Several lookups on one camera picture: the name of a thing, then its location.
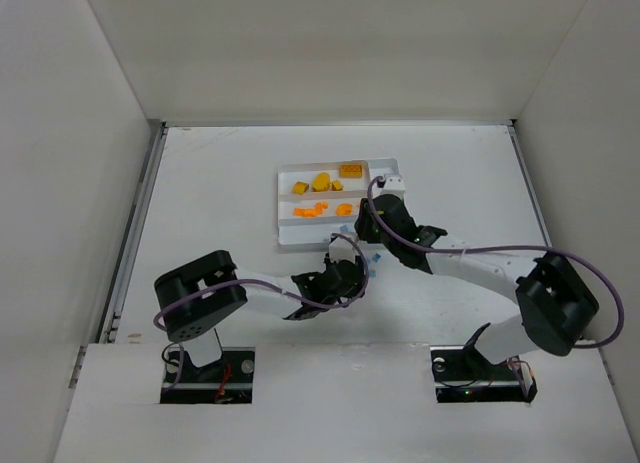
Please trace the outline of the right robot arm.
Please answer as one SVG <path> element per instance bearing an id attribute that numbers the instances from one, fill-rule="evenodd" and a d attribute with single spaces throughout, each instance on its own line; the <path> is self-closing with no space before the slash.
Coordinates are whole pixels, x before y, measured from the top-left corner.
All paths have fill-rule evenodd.
<path id="1" fill-rule="evenodd" d="M 500 295 L 515 316 L 478 328 L 463 347 L 473 362 L 497 365 L 535 350 L 566 356 L 599 310 L 599 304 L 568 259 L 545 249 L 533 255 L 509 250 L 480 253 L 446 230 L 415 223 L 401 198 L 363 198 L 355 229 L 380 243 L 404 266 L 450 277 Z"/>

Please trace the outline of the orange half-round lego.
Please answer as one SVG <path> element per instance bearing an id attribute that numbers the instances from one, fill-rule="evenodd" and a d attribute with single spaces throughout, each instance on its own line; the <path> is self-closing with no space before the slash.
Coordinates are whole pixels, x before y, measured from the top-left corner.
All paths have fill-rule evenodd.
<path id="1" fill-rule="evenodd" d="M 336 207 L 338 216 L 351 216 L 353 214 L 353 205 L 350 203 L 341 203 Z"/>

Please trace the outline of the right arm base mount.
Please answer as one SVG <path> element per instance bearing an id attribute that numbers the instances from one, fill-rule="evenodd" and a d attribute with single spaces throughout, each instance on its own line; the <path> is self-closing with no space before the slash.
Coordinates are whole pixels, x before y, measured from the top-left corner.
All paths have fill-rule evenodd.
<path id="1" fill-rule="evenodd" d="M 538 385 L 530 364 L 519 356 L 492 364 L 476 349 L 481 326 L 463 346 L 430 348 L 431 371 L 438 403 L 531 404 Z"/>

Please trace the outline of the orange curved piece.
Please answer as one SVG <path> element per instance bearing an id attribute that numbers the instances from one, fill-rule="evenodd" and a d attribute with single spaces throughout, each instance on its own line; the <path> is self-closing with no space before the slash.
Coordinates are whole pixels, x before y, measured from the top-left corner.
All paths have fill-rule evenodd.
<path id="1" fill-rule="evenodd" d="M 316 212 L 314 209 L 312 208 L 295 208 L 293 211 L 293 214 L 295 216 L 300 216 L 300 217 L 315 217 L 316 216 Z"/>

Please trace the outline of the yellow long duplo brick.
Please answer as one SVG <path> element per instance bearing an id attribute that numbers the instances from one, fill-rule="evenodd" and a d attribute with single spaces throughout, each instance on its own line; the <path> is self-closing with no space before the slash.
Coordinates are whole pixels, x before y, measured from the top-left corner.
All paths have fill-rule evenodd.
<path id="1" fill-rule="evenodd" d="M 359 163 L 341 164 L 339 174 L 341 178 L 362 178 L 364 166 Z"/>

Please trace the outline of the orange slope piece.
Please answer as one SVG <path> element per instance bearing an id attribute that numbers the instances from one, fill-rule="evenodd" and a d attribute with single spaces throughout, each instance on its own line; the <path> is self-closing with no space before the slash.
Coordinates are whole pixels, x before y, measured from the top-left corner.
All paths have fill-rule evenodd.
<path id="1" fill-rule="evenodd" d="M 314 206 L 314 213 L 316 216 L 320 216 L 324 213 L 325 210 L 327 210 L 329 207 L 329 202 L 328 201 L 319 201 L 315 204 Z"/>

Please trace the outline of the yellow curved duplo brick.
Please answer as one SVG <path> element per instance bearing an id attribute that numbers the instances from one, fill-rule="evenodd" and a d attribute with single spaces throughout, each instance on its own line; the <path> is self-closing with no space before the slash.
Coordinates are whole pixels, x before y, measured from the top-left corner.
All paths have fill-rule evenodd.
<path id="1" fill-rule="evenodd" d="M 320 172 L 316 175 L 313 183 L 312 190 L 314 192 L 326 192 L 331 189 L 331 175 L 328 172 Z"/>

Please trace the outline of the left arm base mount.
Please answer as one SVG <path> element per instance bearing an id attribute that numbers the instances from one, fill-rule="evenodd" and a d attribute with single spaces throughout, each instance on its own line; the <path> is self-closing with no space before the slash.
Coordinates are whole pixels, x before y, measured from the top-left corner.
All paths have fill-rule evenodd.
<path id="1" fill-rule="evenodd" d="M 162 353 L 161 404 L 244 405 L 253 400 L 254 348 L 224 348 L 217 361 L 197 368 L 177 346 Z"/>

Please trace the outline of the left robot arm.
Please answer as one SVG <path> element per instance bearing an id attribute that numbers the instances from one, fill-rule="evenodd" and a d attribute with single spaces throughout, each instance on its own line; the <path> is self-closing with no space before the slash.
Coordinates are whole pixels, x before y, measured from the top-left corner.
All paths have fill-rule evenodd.
<path id="1" fill-rule="evenodd" d="M 366 257 L 326 255 L 324 269 L 274 277 L 238 267 L 218 250 L 160 276 L 154 290 L 160 307 L 154 325 L 185 352 L 184 361 L 204 368 L 222 358 L 216 327 L 240 309 L 284 321 L 305 321 L 362 298 L 369 283 Z"/>

